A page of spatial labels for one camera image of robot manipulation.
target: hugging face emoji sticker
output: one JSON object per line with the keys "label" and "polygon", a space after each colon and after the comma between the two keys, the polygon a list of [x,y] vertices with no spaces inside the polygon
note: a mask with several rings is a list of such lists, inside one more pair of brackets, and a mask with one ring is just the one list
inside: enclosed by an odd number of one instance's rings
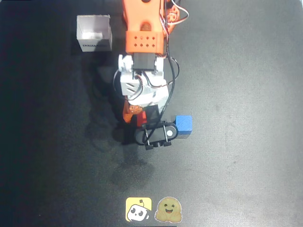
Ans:
{"label": "hugging face emoji sticker", "polygon": [[165,197],[158,203],[155,219],[160,222],[179,223],[182,221],[181,204],[173,197]]}

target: white box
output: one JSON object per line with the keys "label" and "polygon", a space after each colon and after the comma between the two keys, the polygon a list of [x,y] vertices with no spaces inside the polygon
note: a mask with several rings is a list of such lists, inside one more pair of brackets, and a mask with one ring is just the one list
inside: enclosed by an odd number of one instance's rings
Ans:
{"label": "white box", "polygon": [[111,51],[113,35],[109,15],[78,15],[77,40],[83,52]]}

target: orange bracket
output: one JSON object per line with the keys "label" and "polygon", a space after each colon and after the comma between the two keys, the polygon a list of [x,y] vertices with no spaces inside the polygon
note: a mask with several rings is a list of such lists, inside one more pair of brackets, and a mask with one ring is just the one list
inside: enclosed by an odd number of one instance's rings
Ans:
{"label": "orange bracket", "polygon": [[[127,53],[163,54],[164,37],[160,14],[163,15],[164,0],[122,0],[124,19],[127,24]],[[168,9],[168,21],[176,21],[180,17],[177,7]],[[172,32],[174,25],[169,25]]]}

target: sticker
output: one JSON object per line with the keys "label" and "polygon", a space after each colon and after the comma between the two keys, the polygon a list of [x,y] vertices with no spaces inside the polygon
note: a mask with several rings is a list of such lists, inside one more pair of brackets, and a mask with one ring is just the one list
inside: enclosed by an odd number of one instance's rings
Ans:
{"label": "sticker", "polygon": [[152,209],[152,200],[147,197],[129,197],[126,200],[126,221],[143,221],[148,219]]}
{"label": "sticker", "polygon": [[179,223],[182,221],[181,204],[174,197],[165,197],[158,203],[155,219],[159,222]]}

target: blue cube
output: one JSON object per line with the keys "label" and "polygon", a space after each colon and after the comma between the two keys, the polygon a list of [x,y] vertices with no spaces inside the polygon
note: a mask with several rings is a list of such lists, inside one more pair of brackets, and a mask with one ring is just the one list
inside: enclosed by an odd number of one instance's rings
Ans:
{"label": "blue cube", "polygon": [[193,118],[192,116],[177,116],[176,126],[178,128],[178,139],[186,139],[189,137],[193,130]]}

